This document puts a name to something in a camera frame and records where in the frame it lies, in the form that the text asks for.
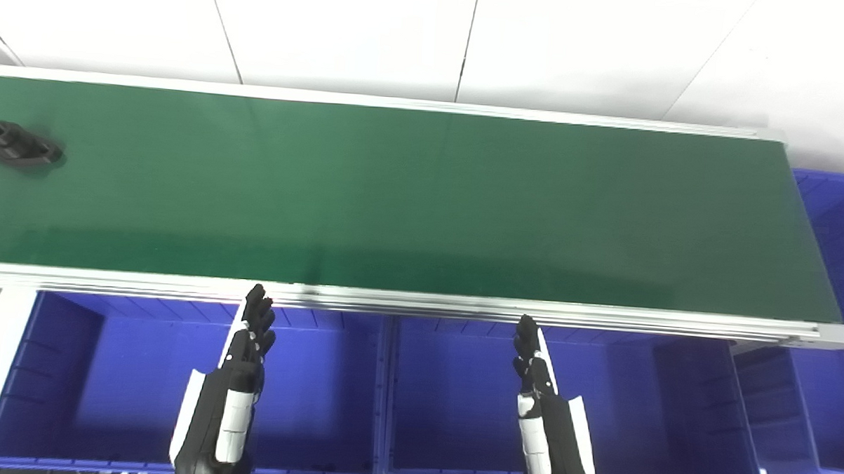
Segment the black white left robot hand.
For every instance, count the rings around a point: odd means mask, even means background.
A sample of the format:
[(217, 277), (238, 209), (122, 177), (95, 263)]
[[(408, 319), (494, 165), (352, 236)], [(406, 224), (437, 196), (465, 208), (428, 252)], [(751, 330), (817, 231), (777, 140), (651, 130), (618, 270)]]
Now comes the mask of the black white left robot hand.
[(264, 356), (273, 347), (275, 313), (263, 285), (237, 308), (216, 368), (193, 370), (170, 442), (173, 474), (251, 474), (248, 451), (264, 388)]

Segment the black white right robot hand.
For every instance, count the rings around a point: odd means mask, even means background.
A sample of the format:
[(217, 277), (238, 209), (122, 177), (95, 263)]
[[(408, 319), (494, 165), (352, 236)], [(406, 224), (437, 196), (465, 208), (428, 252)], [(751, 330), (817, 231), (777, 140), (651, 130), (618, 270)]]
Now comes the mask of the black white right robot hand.
[(558, 391), (543, 330), (523, 315), (512, 339), (511, 364), (520, 378), (516, 399), (524, 474), (596, 474), (587, 413), (581, 397)]

